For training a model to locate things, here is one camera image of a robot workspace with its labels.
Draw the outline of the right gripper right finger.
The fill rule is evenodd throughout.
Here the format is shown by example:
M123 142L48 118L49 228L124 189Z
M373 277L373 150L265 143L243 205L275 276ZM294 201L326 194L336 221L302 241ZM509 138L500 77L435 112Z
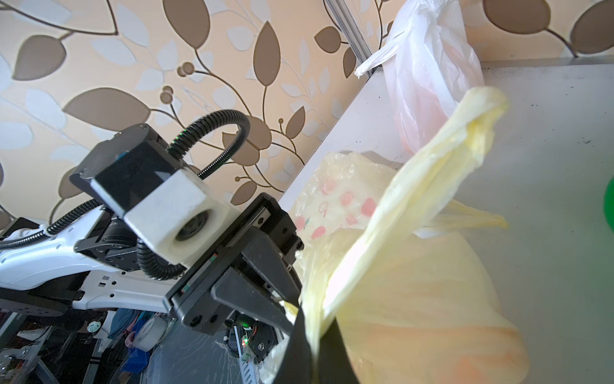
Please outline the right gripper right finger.
M332 322L328 331L320 339L317 367L318 383L359 383L347 355L342 333L336 320Z

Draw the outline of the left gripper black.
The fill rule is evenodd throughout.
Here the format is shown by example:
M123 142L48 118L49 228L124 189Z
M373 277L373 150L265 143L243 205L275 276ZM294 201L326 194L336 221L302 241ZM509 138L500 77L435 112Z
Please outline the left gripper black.
M293 268L304 247L278 201L260 194L164 297L183 326L215 334L237 312L291 334L280 302L299 307Z

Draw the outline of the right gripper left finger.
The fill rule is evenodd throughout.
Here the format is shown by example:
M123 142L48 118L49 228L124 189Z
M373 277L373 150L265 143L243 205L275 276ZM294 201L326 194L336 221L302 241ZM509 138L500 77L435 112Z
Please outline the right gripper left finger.
M304 310L301 308L273 384L311 384L315 383L314 379L313 355L306 337Z

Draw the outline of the white plastic bag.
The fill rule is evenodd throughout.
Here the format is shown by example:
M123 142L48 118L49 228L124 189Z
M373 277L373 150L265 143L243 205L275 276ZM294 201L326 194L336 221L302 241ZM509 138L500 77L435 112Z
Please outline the white plastic bag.
M468 90L484 86L458 1L407 1L380 50L356 70L381 67L406 150L417 153L443 127Z

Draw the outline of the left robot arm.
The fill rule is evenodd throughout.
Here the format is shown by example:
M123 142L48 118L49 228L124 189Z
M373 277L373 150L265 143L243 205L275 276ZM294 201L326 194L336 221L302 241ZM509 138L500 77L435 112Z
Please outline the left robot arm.
M290 334L303 248L275 198L240 210L206 179L246 145L251 120L219 110L166 142L130 126L69 174L90 200L49 226L16 219L1 239L1 305L56 317L69 309L164 312L214 334L245 315Z

